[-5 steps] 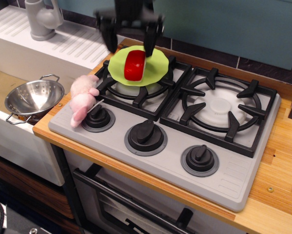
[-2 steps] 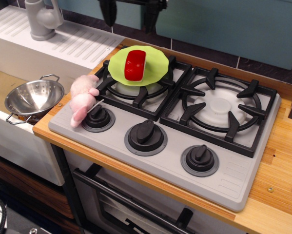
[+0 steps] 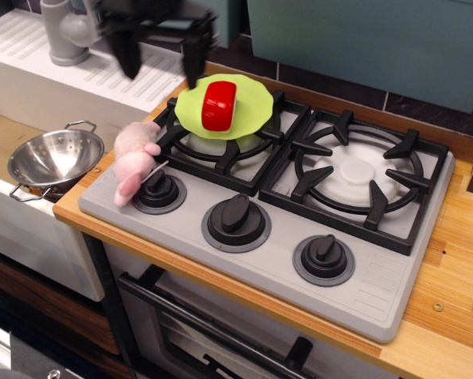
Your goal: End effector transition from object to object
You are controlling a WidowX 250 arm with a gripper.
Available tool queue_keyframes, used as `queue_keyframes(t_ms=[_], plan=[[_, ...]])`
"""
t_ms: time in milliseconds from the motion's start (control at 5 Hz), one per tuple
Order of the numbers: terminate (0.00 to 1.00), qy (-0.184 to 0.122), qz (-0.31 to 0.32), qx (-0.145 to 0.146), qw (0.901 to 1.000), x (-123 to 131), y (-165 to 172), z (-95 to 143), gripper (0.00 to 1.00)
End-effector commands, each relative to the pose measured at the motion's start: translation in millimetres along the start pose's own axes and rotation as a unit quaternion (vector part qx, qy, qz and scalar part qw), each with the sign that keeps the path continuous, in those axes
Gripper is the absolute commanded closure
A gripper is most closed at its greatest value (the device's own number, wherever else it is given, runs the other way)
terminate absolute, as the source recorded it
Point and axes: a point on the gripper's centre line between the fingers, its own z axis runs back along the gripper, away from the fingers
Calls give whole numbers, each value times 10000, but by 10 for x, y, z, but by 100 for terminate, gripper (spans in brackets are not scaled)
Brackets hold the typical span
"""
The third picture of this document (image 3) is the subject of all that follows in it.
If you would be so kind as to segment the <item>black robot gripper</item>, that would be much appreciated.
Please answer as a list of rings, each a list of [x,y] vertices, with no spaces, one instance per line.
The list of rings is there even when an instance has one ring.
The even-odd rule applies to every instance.
[[[139,42],[182,45],[183,68],[190,89],[205,71],[212,46],[215,12],[195,1],[97,1],[104,37],[122,72],[134,79],[141,69]]]

